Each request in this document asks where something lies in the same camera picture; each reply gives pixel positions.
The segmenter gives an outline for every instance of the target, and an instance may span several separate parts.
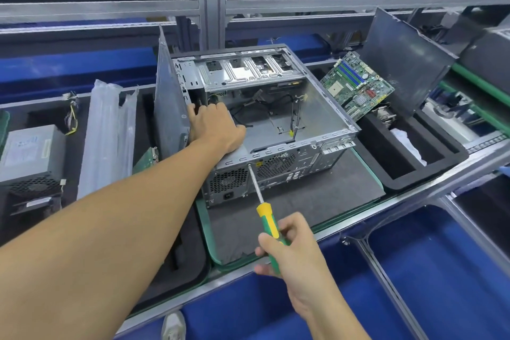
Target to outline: forearm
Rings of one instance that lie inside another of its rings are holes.
[[[370,340],[338,289],[314,309],[307,324],[314,340]]]
[[[198,140],[0,248],[4,338],[111,338],[158,271],[223,152]]]

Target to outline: motherboard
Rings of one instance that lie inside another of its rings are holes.
[[[354,121],[366,115],[395,90],[356,52],[348,52],[339,59],[322,78],[321,84]]]

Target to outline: hand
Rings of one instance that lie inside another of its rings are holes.
[[[294,310],[310,325],[324,305],[343,298],[303,215],[296,212],[280,220],[278,227],[292,242],[290,246],[262,233],[255,253],[270,253],[277,260]],[[256,265],[255,273],[274,276],[271,264]]]
[[[233,123],[224,103],[202,105],[195,114],[195,104],[188,105],[191,123],[190,140],[203,140],[219,146],[223,155],[239,148],[246,136],[244,125]]]

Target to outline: gray anti-static mat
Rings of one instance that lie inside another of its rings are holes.
[[[327,171],[266,189],[262,193],[264,200],[271,203],[277,220],[300,211],[310,226],[384,194],[379,182],[352,150],[347,150]],[[204,223],[203,218],[202,223],[210,226],[215,247],[215,253],[211,253],[214,260],[226,265],[254,252],[258,246],[258,234],[263,231],[257,205],[257,195],[250,194],[208,211],[202,210],[209,216],[209,223]]]

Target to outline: screwdriver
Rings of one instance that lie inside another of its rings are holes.
[[[248,164],[248,170],[250,171],[250,175],[252,177],[253,186],[255,187],[255,191],[257,192],[258,201],[260,204],[257,206],[258,216],[262,219],[262,224],[264,225],[264,231],[271,235],[274,239],[280,242],[282,245],[289,246],[287,240],[278,232],[277,223],[274,220],[273,210],[271,205],[267,202],[264,202],[264,198],[260,192],[260,188],[258,187],[257,178],[255,177],[255,173],[253,173],[252,165]],[[275,274],[280,274],[280,268],[278,266],[277,260],[269,254],[269,259],[271,260],[271,266],[273,266],[273,271]]]

